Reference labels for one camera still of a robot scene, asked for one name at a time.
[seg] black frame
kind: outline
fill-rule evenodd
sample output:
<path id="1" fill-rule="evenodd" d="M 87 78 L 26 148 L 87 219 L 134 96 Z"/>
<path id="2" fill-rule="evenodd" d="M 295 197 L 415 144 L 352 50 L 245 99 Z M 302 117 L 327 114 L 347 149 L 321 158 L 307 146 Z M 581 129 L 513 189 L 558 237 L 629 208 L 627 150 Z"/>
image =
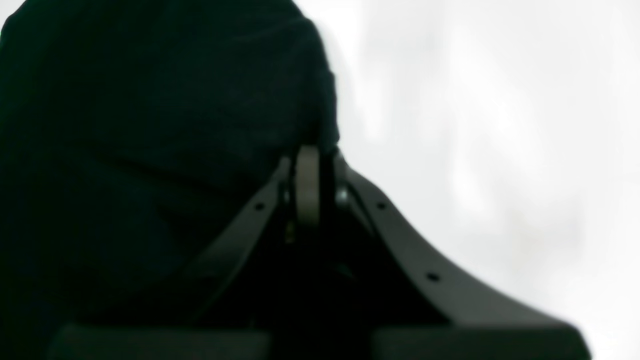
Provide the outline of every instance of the black frame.
<path id="1" fill-rule="evenodd" d="M 247 269 L 255 269 L 259 266 L 255 264 L 261 263 L 255 259 L 261 258 L 264 263 L 268 254 L 274 254 L 263 251 L 269 243 L 264 240 L 264 233 L 270 223 L 281 228 L 286 221 L 295 219 L 294 166 L 291 159 L 283 158 L 270 182 L 225 231 L 166 282 L 125 304 L 66 326 L 50 347 L 49 358 L 335 359 L 338 355 L 320 354 L 317 349 L 288 351 L 296 340 L 251 326 L 193 327 L 226 293 L 236 291 L 234 284 L 246 282 L 243 279 L 249 278 Z M 439 253 L 377 186 L 349 167 L 339 149 L 323 158 L 320 166 L 320 236 L 316 230 L 302 227 L 298 228 L 299 235 L 317 241 L 334 234 L 327 229 L 341 229 L 340 219 L 355 222 L 363 236 L 370 237 L 371 254 L 374 243 L 376 254 L 383 253 L 372 261 L 385 262 L 387 272 L 396 274 L 389 281 L 420 296 L 424 307 L 433 313 L 433 320 L 422 323 L 387 322 L 369 329 L 365 342 L 341 353 L 345 358 L 591 359 L 576 328 L 497 292 Z"/>

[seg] dark object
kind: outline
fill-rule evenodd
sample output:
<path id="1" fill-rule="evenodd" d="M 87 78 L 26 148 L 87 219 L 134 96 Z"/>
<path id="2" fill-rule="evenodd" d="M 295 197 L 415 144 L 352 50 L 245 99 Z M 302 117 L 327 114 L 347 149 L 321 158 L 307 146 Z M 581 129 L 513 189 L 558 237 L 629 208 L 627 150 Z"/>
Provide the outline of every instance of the dark object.
<path id="1" fill-rule="evenodd" d="M 576 328 L 447 260 L 339 149 L 303 147 L 194 261 L 66 326 L 49 359 L 591 356 Z"/>

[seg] black fabric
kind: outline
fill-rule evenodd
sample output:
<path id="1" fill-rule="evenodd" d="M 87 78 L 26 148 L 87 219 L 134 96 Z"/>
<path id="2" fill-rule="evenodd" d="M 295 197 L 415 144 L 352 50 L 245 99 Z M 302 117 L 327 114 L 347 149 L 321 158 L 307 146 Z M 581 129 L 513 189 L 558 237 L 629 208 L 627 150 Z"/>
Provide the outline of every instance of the black fabric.
<path id="1" fill-rule="evenodd" d="M 0 37 L 0 359 L 202 250 L 284 154 L 339 139 L 289 0 L 27 0 Z"/>

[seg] hole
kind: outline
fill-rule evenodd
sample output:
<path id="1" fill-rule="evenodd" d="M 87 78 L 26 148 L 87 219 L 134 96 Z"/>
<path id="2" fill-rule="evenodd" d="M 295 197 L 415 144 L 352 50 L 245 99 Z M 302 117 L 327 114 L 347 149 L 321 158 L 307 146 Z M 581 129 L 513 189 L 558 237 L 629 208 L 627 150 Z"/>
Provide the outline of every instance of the hole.
<path id="1" fill-rule="evenodd" d="M 433 282 L 438 282 L 440 281 L 440 276 L 436 273 L 433 272 L 428 272 L 427 273 L 427 279 L 433 281 Z"/>

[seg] white wall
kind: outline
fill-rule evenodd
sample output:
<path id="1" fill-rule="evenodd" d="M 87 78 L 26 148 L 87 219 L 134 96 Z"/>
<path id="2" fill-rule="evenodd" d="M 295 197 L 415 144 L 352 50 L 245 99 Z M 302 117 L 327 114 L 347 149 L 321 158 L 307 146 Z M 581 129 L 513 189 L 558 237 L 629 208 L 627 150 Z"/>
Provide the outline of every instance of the white wall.
<path id="1" fill-rule="evenodd" d="M 640 5 L 297 0 L 340 146 L 433 245 L 640 359 Z"/>
<path id="2" fill-rule="evenodd" d="M 24 0 L 2 0 L 0 3 L 0 28 L 4 25 L 6 18 L 18 10 L 23 3 Z"/>

